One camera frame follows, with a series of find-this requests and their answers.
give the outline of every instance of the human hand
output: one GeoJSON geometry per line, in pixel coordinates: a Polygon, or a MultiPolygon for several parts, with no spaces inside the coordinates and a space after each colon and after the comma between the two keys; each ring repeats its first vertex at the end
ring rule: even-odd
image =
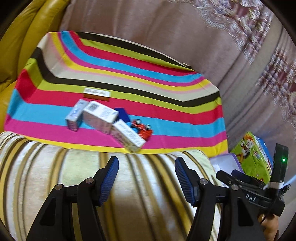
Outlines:
{"type": "MultiPolygon", "coordinates": [[[[261,222],[264,217],[265,215],[261,214],[258,218],[258,221],[261,222]]],[[[279,217],[273,214],[267,215],[261,225],[265,227],[264,236],[266,241],[274,241],[279,228],[279,217]]]]}

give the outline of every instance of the barcode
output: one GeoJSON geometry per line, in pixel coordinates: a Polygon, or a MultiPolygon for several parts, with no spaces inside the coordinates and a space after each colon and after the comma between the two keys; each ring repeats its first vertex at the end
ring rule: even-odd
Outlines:
{"type": "Polygon", "coordinates": [[[98,108],[99,106],[97,105],[97,104],[95,104],[95,103],[92,103],[89,107],[88,107],[88,109],[90,110],[90,111],[94,111],[94,110],[96,110],[96,108],[98,108]]]}

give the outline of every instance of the blue stripe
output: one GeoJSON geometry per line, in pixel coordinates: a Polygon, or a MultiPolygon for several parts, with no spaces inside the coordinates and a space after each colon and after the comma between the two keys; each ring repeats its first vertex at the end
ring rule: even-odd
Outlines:
{"type": "Polygon", "coordinates": [[[107,68],[117,69],[129,73],[139,74],[142,76],[168,81],[168,82],[174,82],[174,83],[189,83],[192,82],[195,79],[198,79],[201,77],[201,74],[188,74],[185,76],[174,76],[169,74],[163,74],[158,73],[150,70],[140,69],[136,68],[127,64],[122,64],[106,59],[96,58],[93,56],[90,56],[86,53],[84,53],[74,42],[72,36],[68,31],[61,32],[61,39],[62,42],[65,44],[65,46],[71,51],[72,54],[74,54],[77,58],[97,66],[103,66],[107,68]]]}
{"type": "MultiPolygon", "coordinates": [[[[65,106],[26,103],[18,91],[14,89],[7,112],[13,119],[18,121],[66,126],[65,117],[71,109],[71,107],[65,106]]],[[[134,115],[130,115],[130,118],[139,118],[143,123],[151,125],[154,135],[209,138],[225,131],[223,118],[218,118],[215,122],[206,125],[193,125],[134,115]]],[[[81,128],[93,129],[85,123],[82,123],[81,128]]]]}

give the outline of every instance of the colorful cartoon package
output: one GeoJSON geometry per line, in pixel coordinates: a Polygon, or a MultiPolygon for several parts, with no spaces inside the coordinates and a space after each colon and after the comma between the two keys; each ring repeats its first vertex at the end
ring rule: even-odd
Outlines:
{"type": "Polygon", "coordinates": [[[249,131],[231,152],[237,156],[245,174],[268,183],[272,167],[265,150],[260,139],[249,131]]]}

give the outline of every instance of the beige striped upholstery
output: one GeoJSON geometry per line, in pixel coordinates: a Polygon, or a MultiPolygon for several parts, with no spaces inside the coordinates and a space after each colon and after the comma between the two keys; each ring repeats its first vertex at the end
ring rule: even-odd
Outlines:
{"type": "MultiPolygon", "coordinates": [[[[174,171],[176,157],[182,156],[200,177],[220,184],[208,158],[199,150],[159,155],[99,153],[64,149],[3,132],[0,217],[12,236],[25,241],[55,184],[79,184],[103,168],[110,156],[119,159],[119,171],[108,201],[97,208],[109,241],[186,239],[196,209],[183,196],[174,171]]],[[[75,237],[80,241],[77,204],[72,209],[75,237]]],[[[220,211],[217,206],[211,240],[217,239],[220,211]]]]}

